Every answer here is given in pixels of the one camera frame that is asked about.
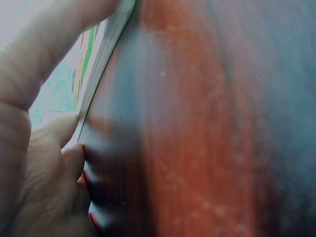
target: wrinkled skin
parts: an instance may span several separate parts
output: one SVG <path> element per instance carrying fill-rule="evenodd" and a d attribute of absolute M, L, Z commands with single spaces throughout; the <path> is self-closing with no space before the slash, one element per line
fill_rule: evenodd
<path fill-rule="evenodd" d="M 80 33 L 118 0 L 58 0 L 0 52 L 0 236 L 95 236 L 81 176 L 83 148 L 62 149 L 77 125 L 63 115 L 31 131 L 28 110 Z"/>

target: skin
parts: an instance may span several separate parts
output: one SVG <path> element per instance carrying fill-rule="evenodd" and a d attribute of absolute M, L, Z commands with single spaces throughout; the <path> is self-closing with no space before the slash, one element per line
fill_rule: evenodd
<path fill-rule="evenodd" d="M 0 236 L 95 236 L 77 126 L 63 115 L 31 131 L 28 110 L 79 35 L 119 0 L 58 0 L 0 52 Z"/>

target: green stripe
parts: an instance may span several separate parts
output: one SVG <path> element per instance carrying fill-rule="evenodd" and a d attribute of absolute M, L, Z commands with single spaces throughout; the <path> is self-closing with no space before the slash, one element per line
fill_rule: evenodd
<path fill-rule="evenodd" d="M 88 62 L 89 62 L 90 55 L 91 55 L 91 52 L 92 52 L 94 32 L 95 32 L 95 27 L 93 27 L 91 29 L 91 31 L 90 31 L 90 37 L 89 37 L 89 44 L 88 44 L 87 54 L 85 55 L 84 63 L 83 63 L 83 67 L 82 67 L 82 72 L 81 72 L 82 76 L 85 75 L 85 71 L 87 70 Z"/>

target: finger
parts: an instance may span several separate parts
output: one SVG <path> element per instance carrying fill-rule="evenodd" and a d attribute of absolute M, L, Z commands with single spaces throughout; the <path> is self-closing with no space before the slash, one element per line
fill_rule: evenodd
<path fill-rule="evenodd" d="M 109 17 L 119 0 L 58 0 L 0 53 L 0 102 L 25 111 L 82 31 Z"/>
<path fill-rule="evenodd" d="M 52 137 L 60 144 L 60 148 L 63 148 L 73 136 L 77 124 L 78 118 L 75 113 L 63 113 L 42 126 L 39 132 L 44 136 Z"/>
<path fill-rule="evenodd" d="M 79 188 L 79 199 L 77 202 L 76 210 L 78 212 L 88 213 L 91 203 L 91 197 L 84 173 L 78 179 L 77 185 Z"/>
<path fill-rule="evenodd" d="M 78 180 L 84 167 L 84 152 L 82 144 L 77 143 L 74 146 L 63 150 L 62 154 L 68 172 L 73 178 Z"/>

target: reddish brown surface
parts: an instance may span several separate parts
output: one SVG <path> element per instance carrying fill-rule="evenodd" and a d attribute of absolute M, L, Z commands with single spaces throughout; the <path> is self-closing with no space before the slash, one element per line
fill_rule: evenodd
<path fill-rule="evenodd" d="M 80 137 L 101 235 L 315 236 L 314 2 L 138 1 Z"/>

